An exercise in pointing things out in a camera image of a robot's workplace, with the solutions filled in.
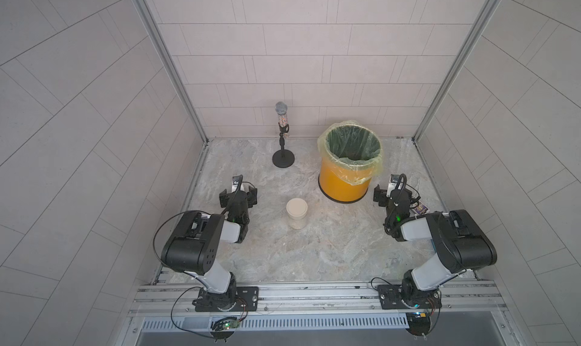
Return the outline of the clear oatmeal jar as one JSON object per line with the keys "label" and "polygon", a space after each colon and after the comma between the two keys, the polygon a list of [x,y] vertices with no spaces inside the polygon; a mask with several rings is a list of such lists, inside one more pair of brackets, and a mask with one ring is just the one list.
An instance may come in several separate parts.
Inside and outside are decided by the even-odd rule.
{"label": "clear oatmeal jar", "polygon": [[292,229],[303,229],[307,225],[308,205],[304,199],[294,198],[289,200],[286,205],[286,211],[290,218],[290,227]]}

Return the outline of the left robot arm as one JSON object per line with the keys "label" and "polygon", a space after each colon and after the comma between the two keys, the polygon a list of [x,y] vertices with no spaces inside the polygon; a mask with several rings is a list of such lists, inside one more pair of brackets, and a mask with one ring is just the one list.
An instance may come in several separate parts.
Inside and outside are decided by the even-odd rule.
{"label": "left robot arm", "polygon": [[169,269],[184,273],[201,284],[198,299],[193,301],[197,312],[231,311],[242,306],[237,297],[235,275],[217,261],[223,242],[242,243],[250,224],[249,209],[257,204],[257,188],[242,175],[233,176],[231,192],[219,194],[222,212],[188,210],[172,216],[177,225],[156,258]]}

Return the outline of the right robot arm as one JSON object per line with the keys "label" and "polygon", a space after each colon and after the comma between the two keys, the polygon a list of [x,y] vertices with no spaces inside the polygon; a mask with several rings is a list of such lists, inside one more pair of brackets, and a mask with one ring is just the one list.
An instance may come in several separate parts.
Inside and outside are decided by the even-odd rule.
{"label": "right robot arm", "polygon": [[373,201],[386,208],[384,231],[398,242],[430,240],[435,255],[405,272],[401,284],[377,285],[381,306],[389,309],[441,307],[439,288],[468,270],[497,261],[493,243],[466,210],[413,214],[420,197],[407,188],[407,176],[393,175],[388,189],[374,188]]}

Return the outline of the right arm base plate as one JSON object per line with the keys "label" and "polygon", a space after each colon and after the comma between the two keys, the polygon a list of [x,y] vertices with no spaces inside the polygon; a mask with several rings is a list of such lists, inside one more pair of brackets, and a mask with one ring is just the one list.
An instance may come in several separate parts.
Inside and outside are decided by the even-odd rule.
{"label": "right arm base plate", "polygon": [[437,310],[442,307],[438,289],[421,291],[414,285],[378,285],[377,291],[383,310]]}

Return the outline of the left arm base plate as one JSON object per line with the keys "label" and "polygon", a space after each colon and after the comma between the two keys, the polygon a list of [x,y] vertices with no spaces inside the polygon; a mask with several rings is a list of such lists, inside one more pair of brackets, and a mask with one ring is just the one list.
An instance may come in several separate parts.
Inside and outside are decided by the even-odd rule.
{"label": "left arm base plate", "polygon": [[237,286],[226,293],[216,294],[201,290],[193,300],[196,312],[242,312],[256,311],[260,289],[255,286]]}

